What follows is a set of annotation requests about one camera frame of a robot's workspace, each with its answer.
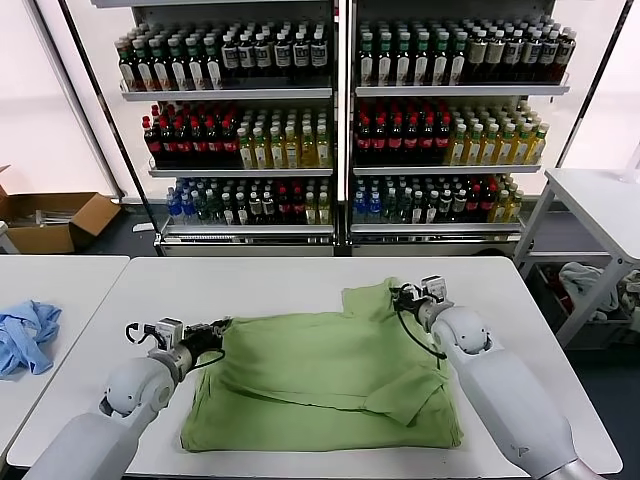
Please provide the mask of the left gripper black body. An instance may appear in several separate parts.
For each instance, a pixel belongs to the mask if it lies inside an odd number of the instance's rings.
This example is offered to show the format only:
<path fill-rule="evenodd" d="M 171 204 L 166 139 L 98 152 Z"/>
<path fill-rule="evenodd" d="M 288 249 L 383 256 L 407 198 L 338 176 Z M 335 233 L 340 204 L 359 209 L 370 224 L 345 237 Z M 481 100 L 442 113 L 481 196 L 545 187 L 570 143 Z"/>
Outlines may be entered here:
<path fill-rule="evenodd" d="M 190 353 L 205 353 L 220 349 L 220 335 L 210 324 L 189 326 L 184 331 L 182 344 Z"/>

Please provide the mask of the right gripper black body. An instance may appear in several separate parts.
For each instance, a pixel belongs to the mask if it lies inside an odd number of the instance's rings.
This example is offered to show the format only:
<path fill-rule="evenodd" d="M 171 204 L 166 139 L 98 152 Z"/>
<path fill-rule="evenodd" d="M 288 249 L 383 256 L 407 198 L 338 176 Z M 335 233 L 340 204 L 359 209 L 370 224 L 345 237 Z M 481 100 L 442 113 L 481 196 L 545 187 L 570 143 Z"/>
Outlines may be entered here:
<path fill-rule="evenodd" d="M 425 303 L 425 298 L 415 290 L 412 290 L 411 292 L 406 291 L 402 294 L 405 295 L 405 302 L 403 305 L 398 305 L 397 310 L 399 312 L 409 312 L 411 314 L 417 314 L 420 310 L 420 307 Z"/>

